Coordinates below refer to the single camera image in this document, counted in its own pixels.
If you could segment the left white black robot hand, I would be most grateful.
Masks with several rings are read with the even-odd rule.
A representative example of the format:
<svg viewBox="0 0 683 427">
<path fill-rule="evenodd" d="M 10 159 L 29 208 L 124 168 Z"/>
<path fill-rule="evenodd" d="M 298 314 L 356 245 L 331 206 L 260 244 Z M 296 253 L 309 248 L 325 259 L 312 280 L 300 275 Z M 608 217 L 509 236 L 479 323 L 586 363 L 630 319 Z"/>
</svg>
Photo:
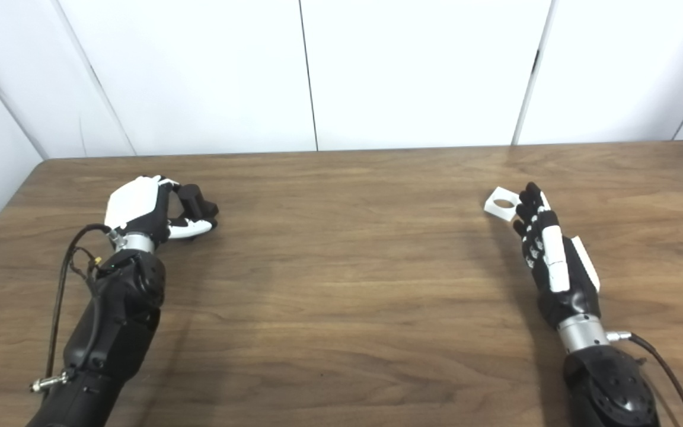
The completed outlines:
<svg viewBox="0 0 683 427">
<path fill-rule="evenodd" d="M 138 248 L 140 240 L 159 247 L 209 233 L 218 213 L 195 184 L 139 176 L 110 195 L 103 224 L 122 248 Z"/>
</svg>

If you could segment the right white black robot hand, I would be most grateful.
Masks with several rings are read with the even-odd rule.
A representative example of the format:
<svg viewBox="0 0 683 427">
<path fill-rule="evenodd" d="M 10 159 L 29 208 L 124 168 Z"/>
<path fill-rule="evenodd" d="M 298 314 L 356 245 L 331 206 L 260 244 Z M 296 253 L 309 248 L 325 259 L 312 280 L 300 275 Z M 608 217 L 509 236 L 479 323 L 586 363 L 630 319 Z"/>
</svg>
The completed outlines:
<svg viewBox="0 0 683 427">
<path fill-rule="evenodd" d="M 600 318 L 599 276 L 578 236 L 563 234 L 544 192 L 528 182 L 516 206 L 514 230 L 537 287 L 537 307 L 552 328 L 574 316 Z"/>
</svg>

